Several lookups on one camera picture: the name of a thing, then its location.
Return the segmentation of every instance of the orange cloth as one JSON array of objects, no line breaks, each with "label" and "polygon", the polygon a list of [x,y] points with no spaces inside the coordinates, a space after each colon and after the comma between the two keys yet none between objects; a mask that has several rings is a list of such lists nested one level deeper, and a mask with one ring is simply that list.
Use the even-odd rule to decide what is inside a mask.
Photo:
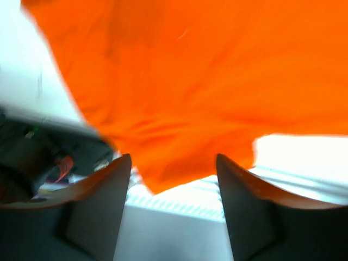
[{"label": "orange cloth", "polygon": [[86,119],[155,193],[270,133],[348,134],[348,2],[24,0]]}]

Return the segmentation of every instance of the orange fabric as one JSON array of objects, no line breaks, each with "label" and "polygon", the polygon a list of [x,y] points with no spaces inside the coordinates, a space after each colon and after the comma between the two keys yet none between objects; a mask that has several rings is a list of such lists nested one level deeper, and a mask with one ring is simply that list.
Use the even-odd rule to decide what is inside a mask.
[{"label": "orange fabric", "polygon": [[87,120],[155,193],[270,133],[348,134],[348,2],[25,0]]}]

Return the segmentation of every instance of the white surface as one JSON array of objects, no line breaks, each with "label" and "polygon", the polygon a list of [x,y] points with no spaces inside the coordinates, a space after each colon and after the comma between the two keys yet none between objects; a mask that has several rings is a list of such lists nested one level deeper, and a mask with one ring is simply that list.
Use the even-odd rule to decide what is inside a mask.
[{"label": "white surface", "polygon": [[83,125],[32,20],[17,8],[17,1],[0,1],[0,107]]}]

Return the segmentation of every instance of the orange shirt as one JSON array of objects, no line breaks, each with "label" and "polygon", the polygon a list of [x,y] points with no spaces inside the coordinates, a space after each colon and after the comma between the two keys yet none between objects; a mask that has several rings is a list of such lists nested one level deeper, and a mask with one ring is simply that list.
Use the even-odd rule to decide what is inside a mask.
[{"label": "orange shirt", "polygon": [[348,134],[348,2],[23,0],[86,119],[155,192],[251,167],[270,133]]}]

